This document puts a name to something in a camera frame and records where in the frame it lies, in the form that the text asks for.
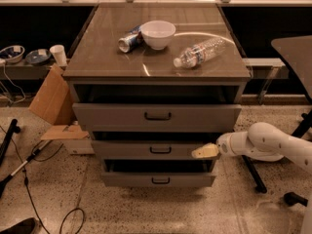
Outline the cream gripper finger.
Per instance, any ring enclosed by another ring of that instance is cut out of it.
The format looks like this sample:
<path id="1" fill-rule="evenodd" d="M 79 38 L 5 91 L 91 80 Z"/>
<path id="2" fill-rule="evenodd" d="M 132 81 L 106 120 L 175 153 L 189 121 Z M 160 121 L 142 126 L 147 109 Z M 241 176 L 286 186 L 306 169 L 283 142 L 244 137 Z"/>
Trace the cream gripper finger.
<path id="1" fill-rule="evenodd" d="M 191 155 L 195 159 L 212 158 L 217 156 L 219 153 L 217 145 L 208 143 L 199 147 L 191 152 Z"/>

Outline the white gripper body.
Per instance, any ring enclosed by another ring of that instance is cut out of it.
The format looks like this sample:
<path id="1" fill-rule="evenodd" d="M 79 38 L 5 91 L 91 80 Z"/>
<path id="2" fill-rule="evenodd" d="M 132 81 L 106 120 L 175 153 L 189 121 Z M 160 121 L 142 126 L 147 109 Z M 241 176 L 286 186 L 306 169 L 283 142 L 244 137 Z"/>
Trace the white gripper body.
<path id="1" fill-rule="evenodd" d="M 217 139 L 216 145 L 222 155 L 239 156 L 245 150 L 245 137 L 243 133 L 227 133 Z"/>

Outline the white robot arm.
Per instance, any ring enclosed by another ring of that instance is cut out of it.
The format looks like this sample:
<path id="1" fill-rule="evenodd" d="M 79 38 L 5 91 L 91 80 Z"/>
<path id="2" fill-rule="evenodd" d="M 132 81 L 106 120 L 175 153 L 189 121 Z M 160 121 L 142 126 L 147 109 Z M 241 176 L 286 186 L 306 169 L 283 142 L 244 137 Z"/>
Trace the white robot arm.
<path id="1" fill-rule="evenodd" d="M 247 156 L 254 160 L 274 162 L 288 158 L 312 174 L 312 142 L 290 136 L 275 126 L 257 122 L 247 131 L 221 135 L 216 143 L 205 144 L 191 152 L 195 159 L 225 156 Z"/>

